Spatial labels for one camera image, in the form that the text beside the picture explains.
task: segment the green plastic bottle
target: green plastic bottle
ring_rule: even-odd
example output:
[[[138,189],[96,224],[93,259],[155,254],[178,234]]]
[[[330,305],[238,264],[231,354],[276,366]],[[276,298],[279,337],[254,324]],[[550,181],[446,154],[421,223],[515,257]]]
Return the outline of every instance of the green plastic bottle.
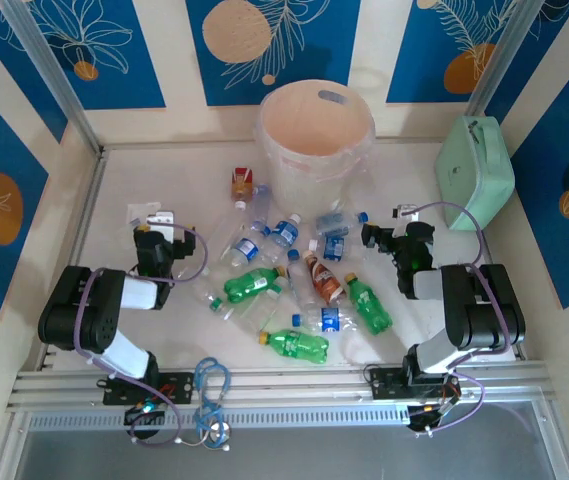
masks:
[[[313,363],[326,363],[328,340],[295,330],[260,333],[260,345],[270,345],[283,357],[299,358]]]
[[[384,310],[371,287],[360,282],[354,273],[346,275],[344,281],[349,286],[351,303],[355,305],[357,313],[364,318],[366,326],[373,335],[382,333],[393,325],[391,316]]]
[[[224,291],[231,303],[240,303],[249,297],[254,297],[262,290],[270,287],[279,276],[286,277],[284,267],[256,268],[241,277],[232,278],[224,284]]]

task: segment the brown beverage bottle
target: brown beverage bottle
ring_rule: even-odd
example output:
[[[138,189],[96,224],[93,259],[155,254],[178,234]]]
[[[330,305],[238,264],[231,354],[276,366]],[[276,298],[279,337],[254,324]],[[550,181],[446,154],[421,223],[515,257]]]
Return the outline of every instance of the brown beverage bottle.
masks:
[[[311,280],[313,280],[315,291],[327,305],[335,305],[340,300],[346,298],[346,293],[342,285],[340,285],[340,281],[333,275],[333,272],[317,260],[313,252],[307,250],[304,252],[303,257],[309,272],[311,272]]]

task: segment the white bucket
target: white bucket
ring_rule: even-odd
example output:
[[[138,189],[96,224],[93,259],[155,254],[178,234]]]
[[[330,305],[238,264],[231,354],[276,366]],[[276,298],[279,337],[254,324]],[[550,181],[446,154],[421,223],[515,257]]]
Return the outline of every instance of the white bucket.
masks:
[[[303,80],[262,101],[255,136],[268,158],[278,206],[310,221],[341,206],[351,174],[373,144],[375,124],[353,90]]]

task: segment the mint green bag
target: mint green bag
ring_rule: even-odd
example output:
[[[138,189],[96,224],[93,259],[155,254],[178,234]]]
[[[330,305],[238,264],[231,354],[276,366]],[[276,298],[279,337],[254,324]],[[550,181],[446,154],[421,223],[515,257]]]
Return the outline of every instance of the mint green bag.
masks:
[[[442,200],[465,207],[484,228],[515,189],[502,132],[493,117],[458,117],[435,162]],[[451,230],[475,230],[461,211],[444,208]]]

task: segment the blue cable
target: blue cable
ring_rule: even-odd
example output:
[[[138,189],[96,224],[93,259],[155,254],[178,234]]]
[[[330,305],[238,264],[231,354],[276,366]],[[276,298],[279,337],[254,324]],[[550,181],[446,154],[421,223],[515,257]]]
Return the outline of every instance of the blue cable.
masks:
[[[205,393],[206,378],[209,373],[214,370],[220,370],[224,375],[224,383],[217,401],[211,401]],[[195,367],[194,378],[195,390],[200,395],[200,407],[195,411],[193,420],[197,430],[197,435],[202,438],[204,432],[211,432],[211,425],[215,423],[219,426],[219,436],[216,441],[212,441],[210,435],[204,442],[209,448],[220,448],[224,443],[224,418],[222,416],[222,399],[231,386],[231,372],[228,368],[219,363],[213,357],[206,357],[200,361]]]

